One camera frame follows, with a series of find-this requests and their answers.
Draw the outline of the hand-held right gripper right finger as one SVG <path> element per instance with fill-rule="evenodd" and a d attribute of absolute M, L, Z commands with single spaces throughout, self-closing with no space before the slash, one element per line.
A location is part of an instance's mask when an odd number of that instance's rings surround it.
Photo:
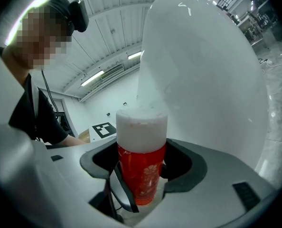
<path fill-rule="evenodd" d="M 161 202 L 136 228 L 247 228 L 277 192 L 243 161 L 196 144 L 167 141 Z"/>

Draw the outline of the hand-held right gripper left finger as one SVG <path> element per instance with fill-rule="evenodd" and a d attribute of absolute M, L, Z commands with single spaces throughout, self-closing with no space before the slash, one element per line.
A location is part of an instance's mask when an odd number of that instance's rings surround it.
<path fill-rule="evenodd" d="M 0 124 L 0 190 L 36 227 L 122 228 L 78 196 L 42 143 L 6 124 Z"/>

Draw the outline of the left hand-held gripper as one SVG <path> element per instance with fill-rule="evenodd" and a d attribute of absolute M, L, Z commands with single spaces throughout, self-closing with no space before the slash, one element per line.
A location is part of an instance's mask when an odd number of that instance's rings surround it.
<path fill-rule="evenodd" d="M 110 122 L 93 125 L 92 129 L 100 139 L 116 134 L 116 127 Z M 112 194 L 123 209 L 128 212 L 139 213 L 133 193 L 123 179 L 120 162 L 117 162 L 110 175 L 110 186 Z"/>

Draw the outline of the red bottle with white cap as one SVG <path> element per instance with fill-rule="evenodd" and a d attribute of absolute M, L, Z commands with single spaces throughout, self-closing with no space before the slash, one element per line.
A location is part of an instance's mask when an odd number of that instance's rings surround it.
<path fill-rule="evenodd" d="M 154 199 L 167 140 L 167 114 L 154 109 L 116 113 L 116 139 L 122 178 L 138 206 Z"/>

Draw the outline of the white bathtub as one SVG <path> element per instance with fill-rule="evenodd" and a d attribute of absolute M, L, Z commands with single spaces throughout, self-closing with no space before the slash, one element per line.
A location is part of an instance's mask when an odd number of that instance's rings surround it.
<path fill-rule="evenodd" d="M 137 104 L 168 114 L 169 138 L 255 168 L 268 125 L 262 69 L 246 37 L 207 0 L 155 0 L 147 12 Z"/>

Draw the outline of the person's left forearm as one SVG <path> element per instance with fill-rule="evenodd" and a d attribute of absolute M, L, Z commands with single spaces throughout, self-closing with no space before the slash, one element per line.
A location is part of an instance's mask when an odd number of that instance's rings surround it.
<path fill-rule="evenodd" d="M 71 146 L 78 146 L 78 145 L 83 145 L 86 144 L 86 142 L 75 138 L 71 135 L 68 135 L 64 140 L 58 143 L 58 145 L 66 146 L 66 147 L 71 147 Z"/>

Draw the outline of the person's black-clad body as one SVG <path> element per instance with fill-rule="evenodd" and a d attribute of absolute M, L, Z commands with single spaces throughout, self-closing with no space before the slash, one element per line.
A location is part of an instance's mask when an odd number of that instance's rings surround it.
<path fill-rule="evenodd" d="M 35 116 L 31 75 L 26 78 L 24 90 L 10 118 L 9 125 L 24 131 L 32 140 L 41 138 L 50 144 L 62 142 L 67 137 L 67 133 L 57 121 L 48 98 L 41 90 L 38 91 L 38 115 Z"/>

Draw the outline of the ceiling air vent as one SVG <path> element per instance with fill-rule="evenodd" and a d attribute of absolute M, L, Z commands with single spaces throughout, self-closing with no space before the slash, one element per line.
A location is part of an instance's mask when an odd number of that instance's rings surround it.
<path fill-rule="evenodd" d="M 109 68 L 107 71 L 105 71 L 100 78 L 102 80 L 108 80 L 110 78 L 115 77 L 116 75 L 122 73 L 124 71 L 123 64 L 115 65 L 114 67 Z"/>

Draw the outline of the white power strip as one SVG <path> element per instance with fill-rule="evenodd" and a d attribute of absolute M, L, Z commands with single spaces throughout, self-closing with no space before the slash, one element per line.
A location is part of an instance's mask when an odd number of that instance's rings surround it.
<path fill-rule="evenodd" d="M 261 66 L 265 66 L 265 67 L 273 67 L 274 66 L 273 62 L 270 59 L 262 59 L 262 58 L 260 58 L 259 60 L 260 60 L 259 64 Z"/>

